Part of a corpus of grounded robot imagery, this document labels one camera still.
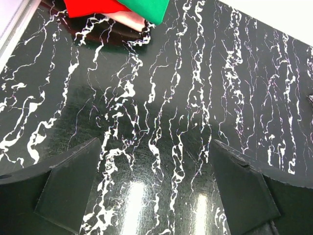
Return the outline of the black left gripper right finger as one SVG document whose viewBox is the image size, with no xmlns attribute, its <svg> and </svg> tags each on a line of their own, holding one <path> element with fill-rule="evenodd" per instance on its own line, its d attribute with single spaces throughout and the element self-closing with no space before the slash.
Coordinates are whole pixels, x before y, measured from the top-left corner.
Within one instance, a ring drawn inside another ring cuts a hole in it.
<svg viewBox="0 0 313 235">
<path fill-rule="evenodd" d="M 210 159 L 233 235 L 311 235 L 313 182 L 213 140 Z"/>
</svg>

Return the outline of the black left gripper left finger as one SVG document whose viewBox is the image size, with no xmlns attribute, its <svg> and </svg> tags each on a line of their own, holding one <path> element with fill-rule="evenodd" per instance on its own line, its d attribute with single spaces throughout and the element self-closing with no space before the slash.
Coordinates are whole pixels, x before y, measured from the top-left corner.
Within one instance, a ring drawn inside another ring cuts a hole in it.
<svg viewBox="0 0 313 235">
<path fill-rule="evenodd" d="M 1 175 L 1 233 L 79 233 L 100 151 L 94 138 Z"/>
</svg>

